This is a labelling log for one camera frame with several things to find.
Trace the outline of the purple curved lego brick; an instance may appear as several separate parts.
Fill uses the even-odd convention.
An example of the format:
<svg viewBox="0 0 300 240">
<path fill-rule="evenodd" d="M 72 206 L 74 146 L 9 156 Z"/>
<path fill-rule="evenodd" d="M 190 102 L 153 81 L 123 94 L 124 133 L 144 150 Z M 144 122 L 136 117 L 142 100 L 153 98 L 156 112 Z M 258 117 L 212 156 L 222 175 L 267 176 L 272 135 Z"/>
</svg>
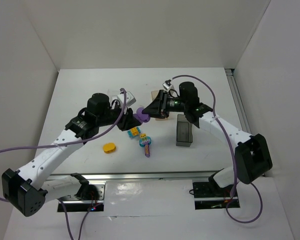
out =
<svg viewBox="0 0 300 240">
<path fill-rule="evenodd" d="M 135 118 L 140 122 L 140 123 L 148 123 L 151 119 L 151 117 L 146 114 L 146 113 L 143 113 L 143 110 L 144 108 L 143 107 L 139 107 L 137 110 L 136 110 L 136 114 L 135 114 Z"/>
</svg>

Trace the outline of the yellow rounded lego brick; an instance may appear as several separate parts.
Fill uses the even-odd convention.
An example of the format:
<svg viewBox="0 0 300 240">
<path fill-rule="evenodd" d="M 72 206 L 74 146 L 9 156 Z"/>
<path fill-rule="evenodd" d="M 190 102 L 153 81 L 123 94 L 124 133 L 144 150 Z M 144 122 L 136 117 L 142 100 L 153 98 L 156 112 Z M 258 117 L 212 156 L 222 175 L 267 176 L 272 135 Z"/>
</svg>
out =
<svg viewBox="0 0 300 240">
<path fill-rule="evenodd" d="M 109 142 L 103 145 L 102 150 L 106 154 L 115 152 L 117 149 L 116 145 L 113 142 Z"/>
</svg>

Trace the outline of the purple printed lego piece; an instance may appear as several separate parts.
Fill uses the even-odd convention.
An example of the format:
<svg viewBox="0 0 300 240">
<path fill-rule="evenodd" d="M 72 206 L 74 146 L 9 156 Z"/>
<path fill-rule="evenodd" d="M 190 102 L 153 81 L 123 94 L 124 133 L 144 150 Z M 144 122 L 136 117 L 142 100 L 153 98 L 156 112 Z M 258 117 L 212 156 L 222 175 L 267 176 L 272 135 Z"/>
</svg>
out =
<svg viewBox="0 0 300 240">
<path fill-rule="evenodd" d="M 151 152 L 150 152 L 150 146 L 148 144 L 146 144 L 144 146 L 144 154 L 147 158 L 149 158 L 151 156 Z"/>
</svg>

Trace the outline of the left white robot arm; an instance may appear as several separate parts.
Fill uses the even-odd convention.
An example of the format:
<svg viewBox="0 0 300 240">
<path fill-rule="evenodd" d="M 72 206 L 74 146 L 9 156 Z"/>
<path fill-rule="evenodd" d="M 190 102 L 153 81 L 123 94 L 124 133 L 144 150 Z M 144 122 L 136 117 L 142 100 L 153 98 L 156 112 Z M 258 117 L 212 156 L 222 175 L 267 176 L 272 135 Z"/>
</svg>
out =
<svg viewBox="0 0 300 240">
<path fill-rule="evenodd" d="M 44 151 L 16 171 L 7 169 L 1 176 L 4 198 L 25 217 L 34 215 L 44 203 L 64 196 L 96 202 L 98 188 L 79 173 L 51 182 L 46 180 L 70 155 L 98 135 L 100 127 L 127 131 L 141 125 L 130 108 L 136 102 L 135 97 L 123 89 L 120 91 L 113 102 L 104 93 L 93 94 L 87 106 Z"/>
</svg>

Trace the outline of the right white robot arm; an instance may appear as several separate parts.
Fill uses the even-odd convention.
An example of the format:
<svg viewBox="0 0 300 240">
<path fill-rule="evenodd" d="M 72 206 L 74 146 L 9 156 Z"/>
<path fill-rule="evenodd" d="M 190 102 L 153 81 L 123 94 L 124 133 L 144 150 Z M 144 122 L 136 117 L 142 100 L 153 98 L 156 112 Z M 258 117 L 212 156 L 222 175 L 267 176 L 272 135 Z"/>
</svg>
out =
<svg viewBox="0 0 300 240">
<path fill-rule="evenodd" d="M 229 146 L 232 166 L 215 172 L 209 182 L 217 188 L 235 187 L 238 182 L 249 185 L 273 167 L 265 137 L 252 135 L 218 116 L 214 109 L 202 103 L 192 82 L 179 85 L 179 95 L 170 96 L 170 83 L 164 83 L 155 99 L 143 114 L 165 119 L 171 112 L 184 113 L 187 121 L 201 128 Z"/>
</svg>

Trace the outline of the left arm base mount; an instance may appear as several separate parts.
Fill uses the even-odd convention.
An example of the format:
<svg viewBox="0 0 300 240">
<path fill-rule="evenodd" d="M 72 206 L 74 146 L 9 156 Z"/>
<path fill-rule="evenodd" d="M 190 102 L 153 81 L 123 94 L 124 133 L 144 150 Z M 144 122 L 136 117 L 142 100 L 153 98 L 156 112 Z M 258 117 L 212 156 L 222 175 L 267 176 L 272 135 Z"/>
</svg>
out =
<svg viewBox="0 0 300 240">
<path fill-rule="evenodd" d="M 91 181 L 91 185 L 97 190 L 97 193 L 90 190 L 84 197 L 78 198 L 74 195 L 68 195 L 61 198 L 65 205 L 65 209 L 69 213 L 83 213 L 92 207 L 92 212 L 104 211 L 104 199 L 106 182 L 105 181 Z"/>
</svg>

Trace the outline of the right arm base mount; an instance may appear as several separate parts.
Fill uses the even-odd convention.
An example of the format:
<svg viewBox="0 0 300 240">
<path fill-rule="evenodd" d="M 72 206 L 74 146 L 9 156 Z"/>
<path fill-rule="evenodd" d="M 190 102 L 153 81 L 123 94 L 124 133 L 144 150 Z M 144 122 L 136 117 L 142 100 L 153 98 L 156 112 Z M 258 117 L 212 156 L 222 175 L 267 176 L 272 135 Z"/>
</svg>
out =
<svg viewBox="0 0 300 240">
<path fill-rule="evenodd" d="M 230 196 L 232 187 L 233 185 L 229 185 L 220 188 L 208 181 L 193 182 L 189 194 L 194 198 L 195 210 L 225 209 L 231 201 L 230 208 L 240 208 L 238 194 Z"/>
</svg>

